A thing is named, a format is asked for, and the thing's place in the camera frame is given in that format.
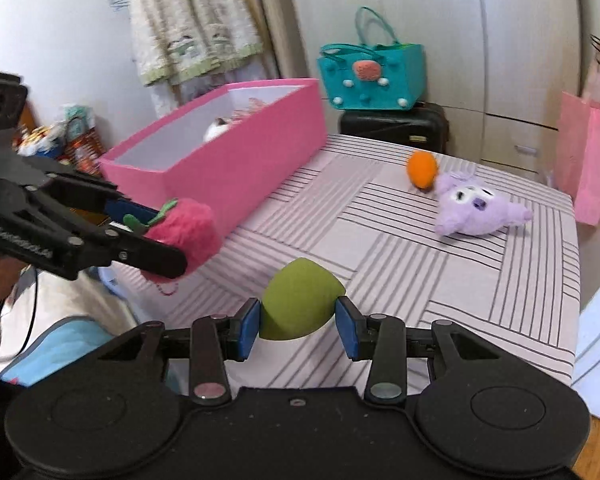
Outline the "red strawberry plush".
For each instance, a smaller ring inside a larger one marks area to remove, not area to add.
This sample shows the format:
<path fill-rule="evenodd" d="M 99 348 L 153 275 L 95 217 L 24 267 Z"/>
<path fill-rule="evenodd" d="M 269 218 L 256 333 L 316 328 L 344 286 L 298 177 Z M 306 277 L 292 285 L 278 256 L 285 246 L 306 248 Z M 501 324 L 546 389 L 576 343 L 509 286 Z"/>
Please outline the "red strawberry plush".
<path fill-rule="evenodd" d="M 154 283 L 193 273 L 222 246 L 212 209 L 191 198 L 168 200 L 159 210 L 124 204 L 121 221 L 138 237 L 124 263 Z"/>

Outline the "green beauty sponge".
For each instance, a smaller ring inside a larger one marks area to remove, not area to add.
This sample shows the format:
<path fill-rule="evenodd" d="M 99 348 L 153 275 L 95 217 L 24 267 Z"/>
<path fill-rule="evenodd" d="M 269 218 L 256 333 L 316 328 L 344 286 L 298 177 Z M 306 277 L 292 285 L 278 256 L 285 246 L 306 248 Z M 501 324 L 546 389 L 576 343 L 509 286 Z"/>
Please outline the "green beauty sponge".
<path fill-rule="evenodd" d="M 291 340 L 319 330 L 333 316 L 346 288 L 317 263 L 299 258 L 274 275 L 263 292 L 260 337 Z"/>

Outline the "white brown plush cat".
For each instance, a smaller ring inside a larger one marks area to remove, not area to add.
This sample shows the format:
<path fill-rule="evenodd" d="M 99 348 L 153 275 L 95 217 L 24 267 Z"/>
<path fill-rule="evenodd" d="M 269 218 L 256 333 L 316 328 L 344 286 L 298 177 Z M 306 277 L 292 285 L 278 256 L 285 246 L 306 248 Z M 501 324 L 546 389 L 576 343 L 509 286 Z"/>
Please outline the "white brown plush cat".
<path fill-rule="evenodd" d="M 222 136 L 232 125 L 232 121 L 228 118 L 216 118 L 204 133 L 204 143 L 213 141 Z"/>

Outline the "purple plush toy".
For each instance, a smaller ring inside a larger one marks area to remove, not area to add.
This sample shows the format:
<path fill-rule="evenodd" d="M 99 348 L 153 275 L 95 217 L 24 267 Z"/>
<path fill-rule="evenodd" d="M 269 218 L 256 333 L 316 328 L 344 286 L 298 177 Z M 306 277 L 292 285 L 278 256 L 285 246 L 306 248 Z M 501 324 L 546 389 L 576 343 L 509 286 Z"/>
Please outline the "purple plush toy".
<path fill-rule="evenodd" d="M 472 174 L 448 172 L 434 180 L 438 201 L 434 232 L 440 236 L 493 234 L 532 219 L 526 206 L 511 202 Z"/>

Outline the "orange beauty sponge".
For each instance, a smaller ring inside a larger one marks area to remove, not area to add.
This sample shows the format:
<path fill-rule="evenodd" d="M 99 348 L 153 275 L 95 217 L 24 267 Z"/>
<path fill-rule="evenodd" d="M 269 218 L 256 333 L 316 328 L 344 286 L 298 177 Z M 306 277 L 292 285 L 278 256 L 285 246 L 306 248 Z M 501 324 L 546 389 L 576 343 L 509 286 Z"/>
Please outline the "orange beauty sponge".
<path fill-rule="evenodd" d="M 411 184 L 421 191 L 430 190 L 438 175 L 438 162 L 433 154 L 414 151 L 406 161 L 406 174 Z"/>

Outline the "pink floral scrunchie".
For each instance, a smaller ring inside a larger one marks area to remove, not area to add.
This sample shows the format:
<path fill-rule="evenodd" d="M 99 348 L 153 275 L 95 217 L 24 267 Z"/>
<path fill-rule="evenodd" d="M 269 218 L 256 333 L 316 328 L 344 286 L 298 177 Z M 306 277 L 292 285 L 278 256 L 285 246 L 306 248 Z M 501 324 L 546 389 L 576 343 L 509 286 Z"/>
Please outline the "pink floral scrunchie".
<path fill-rule="evenodd" d="M 251 115 L 257 114 L 262 108 L 266 107 L 266 103 L 256 98 L 250 98 L 248 104 L 245 107 L 235 108 L 234 112 L 230 115 L 231 122 L 241 122 Z"/>

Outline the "wooden side cabinet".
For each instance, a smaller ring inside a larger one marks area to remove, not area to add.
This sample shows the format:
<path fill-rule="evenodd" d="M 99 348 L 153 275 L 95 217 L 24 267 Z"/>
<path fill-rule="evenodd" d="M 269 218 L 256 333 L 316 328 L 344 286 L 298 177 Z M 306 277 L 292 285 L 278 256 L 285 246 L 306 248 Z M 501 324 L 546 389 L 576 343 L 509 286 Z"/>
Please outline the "wooden side cabinet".
<path fill-rule="evenodd" d="M 105 150 L 88 106 L 66 105 L 64 116 L 40 126 L 31 105 L 24 104 L 12 148 L 19 155 L 45 156 L 95 177 L 102 175 L 97 159 Z"/>

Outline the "pink storage box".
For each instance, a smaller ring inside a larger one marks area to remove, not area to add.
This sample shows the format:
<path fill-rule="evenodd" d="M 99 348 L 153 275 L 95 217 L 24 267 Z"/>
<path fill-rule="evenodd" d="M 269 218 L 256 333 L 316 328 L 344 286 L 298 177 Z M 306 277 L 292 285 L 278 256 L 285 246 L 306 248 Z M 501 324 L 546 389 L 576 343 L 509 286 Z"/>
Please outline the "pink storage box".
<path fill-rule="evenodd" d="M 266 103 L 204 143 L 219 117 L 250 98 Z M 208 205 L 222 235 L 232 232 L 325 145 L 321 92 L 314 79 L 227 84 L 174 110 L 99 159 L 102 174 L 134 202 L 158 209 L 170 198 Z"/>

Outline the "white fluffy cardigan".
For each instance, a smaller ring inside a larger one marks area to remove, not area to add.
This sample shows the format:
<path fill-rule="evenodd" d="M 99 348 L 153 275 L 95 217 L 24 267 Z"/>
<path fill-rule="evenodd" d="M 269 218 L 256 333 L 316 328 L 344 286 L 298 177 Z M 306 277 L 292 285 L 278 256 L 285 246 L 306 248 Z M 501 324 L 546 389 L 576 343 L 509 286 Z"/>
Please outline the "white fluffy cardigan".
<path fill-rule="evenodd" d="M 245 0 L 129 0 L 132 48 L 146 86 L 242 67 L 263 52 Z"/>

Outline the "black suitcase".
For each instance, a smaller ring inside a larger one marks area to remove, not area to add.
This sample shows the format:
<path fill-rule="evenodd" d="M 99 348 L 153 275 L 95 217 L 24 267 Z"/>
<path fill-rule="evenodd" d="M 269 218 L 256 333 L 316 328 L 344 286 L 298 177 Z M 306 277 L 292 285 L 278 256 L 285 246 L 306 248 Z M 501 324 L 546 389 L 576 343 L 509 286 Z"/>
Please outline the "black suitcase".
<path fill-rule="evenodd" d="M 443 108 L 425 102 L 410 110 L 347 110 L 339 118 L 339 132 L 440 154 L 450 137 Z"/>

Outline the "teal felt tote bag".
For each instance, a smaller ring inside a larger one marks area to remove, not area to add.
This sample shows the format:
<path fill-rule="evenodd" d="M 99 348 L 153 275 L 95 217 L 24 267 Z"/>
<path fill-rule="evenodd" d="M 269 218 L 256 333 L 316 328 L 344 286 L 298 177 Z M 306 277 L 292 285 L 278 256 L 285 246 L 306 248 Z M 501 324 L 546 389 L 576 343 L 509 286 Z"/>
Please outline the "teal felt tote bag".
<path fill-rule="evenodd" d="M 363 14 L 368 12 L 389 35 L 390 44 L 370 44 Z M 325 44 L 317 66 L 332 107 L 337 110 L 410 110 L 426 90 L 425 52 L 404 44 L 385 18 L 361 6 L 355 13 L 357 44 Z"/>

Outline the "pink paper gift bag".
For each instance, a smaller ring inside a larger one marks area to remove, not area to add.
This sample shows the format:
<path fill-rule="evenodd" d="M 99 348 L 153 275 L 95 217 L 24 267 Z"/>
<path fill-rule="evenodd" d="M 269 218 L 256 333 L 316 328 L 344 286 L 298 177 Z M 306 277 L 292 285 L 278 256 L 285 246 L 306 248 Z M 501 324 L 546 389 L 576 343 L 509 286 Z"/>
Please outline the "pink paper gift bag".
<path fill-rule="evenodd" d="M 600 103 L 564 92 L 558 120 L 554 180 L 573 200 L 574 218 L 600 223 Z"/>

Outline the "grey wardrobe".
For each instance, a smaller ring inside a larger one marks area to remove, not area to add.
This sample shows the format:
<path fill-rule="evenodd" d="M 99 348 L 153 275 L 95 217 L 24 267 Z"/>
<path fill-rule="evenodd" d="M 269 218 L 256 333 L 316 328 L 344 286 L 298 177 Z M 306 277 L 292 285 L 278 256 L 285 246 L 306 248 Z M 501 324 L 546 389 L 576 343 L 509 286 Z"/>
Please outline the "grey wardrobe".
<path fill-rule="evenodd" d="M 329 42 L 424 49 L 426 100 L 441 105 L 452 154 L 545 180 L 560 98 L 580 80 L 578 0 L 262 0 L 280 72 L 317 77 Z"/>

